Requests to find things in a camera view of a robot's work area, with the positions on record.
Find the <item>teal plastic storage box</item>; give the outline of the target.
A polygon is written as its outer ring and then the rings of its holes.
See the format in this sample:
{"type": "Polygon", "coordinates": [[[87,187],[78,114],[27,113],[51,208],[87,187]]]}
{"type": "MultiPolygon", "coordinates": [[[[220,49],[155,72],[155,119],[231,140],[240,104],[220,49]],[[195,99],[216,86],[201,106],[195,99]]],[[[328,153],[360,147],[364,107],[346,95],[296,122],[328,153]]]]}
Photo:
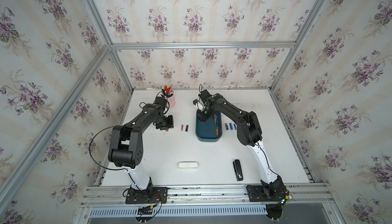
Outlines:
{"type": "Polygon", "coordinates": [[[222,116],[221,112],[216,112],[215,115],[206,121],[201,121],[199,118],[200,110],[196,112],[196,136],[202,142],[217,142],[222,134],[222,116]]]}

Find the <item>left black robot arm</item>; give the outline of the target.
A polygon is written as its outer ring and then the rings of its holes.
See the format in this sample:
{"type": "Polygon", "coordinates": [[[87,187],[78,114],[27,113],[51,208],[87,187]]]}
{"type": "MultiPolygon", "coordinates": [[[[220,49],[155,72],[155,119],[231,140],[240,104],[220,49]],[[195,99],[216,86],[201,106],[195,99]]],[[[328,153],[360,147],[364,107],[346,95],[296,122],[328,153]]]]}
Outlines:
{"type": "Polygon", "coordinates": [[[153,103],[145,104],[133,120],[112,129],[108,160],[127,172],[131,188],[135,190],[146,193],[153,191],[152,179],[141,164],[144,155],[143,133],[151,124],[161,131],[172,129],[174,119],[166,115],[168,109],[167,99],[158,97],[153,103]]]}

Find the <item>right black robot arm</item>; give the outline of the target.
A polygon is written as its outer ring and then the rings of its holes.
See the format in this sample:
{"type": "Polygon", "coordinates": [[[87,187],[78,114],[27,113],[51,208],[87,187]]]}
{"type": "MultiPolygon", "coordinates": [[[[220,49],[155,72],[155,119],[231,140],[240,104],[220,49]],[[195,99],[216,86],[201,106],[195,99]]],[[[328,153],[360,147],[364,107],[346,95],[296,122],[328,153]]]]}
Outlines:
{"type": "Polygon", "coordinates": [[[228,102],[221,94],[210,94],[206,89],[199,93],[193,101],[198,108],[197,117],[205,122],[217,112],[230,118],[237,126],[237,138],[254,156],[261,177],[263,193],[273,198],[287,192],[283,180],[277,174],[265,152],[262,141],[262,130],[255,112],[247,112],[228,102]]]}

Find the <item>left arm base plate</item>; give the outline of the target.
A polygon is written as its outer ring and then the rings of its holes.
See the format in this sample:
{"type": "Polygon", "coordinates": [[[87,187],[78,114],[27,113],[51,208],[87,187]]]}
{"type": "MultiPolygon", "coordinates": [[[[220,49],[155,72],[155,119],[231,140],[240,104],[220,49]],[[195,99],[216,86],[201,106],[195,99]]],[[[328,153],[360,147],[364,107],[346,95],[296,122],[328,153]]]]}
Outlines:
{"type": "Polygon", "coordinates": [[[129,188],[123,192],[123,197],[126,198],[126,204],[155,204],[167,202],[167,187],[153,187],[148,190],[135,190],[129,188]]]}

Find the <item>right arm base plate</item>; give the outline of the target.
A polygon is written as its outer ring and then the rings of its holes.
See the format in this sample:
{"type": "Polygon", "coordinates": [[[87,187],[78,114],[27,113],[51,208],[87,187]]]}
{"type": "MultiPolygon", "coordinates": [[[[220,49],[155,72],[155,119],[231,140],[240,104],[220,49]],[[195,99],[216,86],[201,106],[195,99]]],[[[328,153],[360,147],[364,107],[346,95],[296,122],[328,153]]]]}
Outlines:
{"type": "Polygon", "coordinates": [[[272,191],[267,186],[247,185],[246,191],[250,202],[274,202],[285,204],[290,199],[288,190],[272,191]]]}

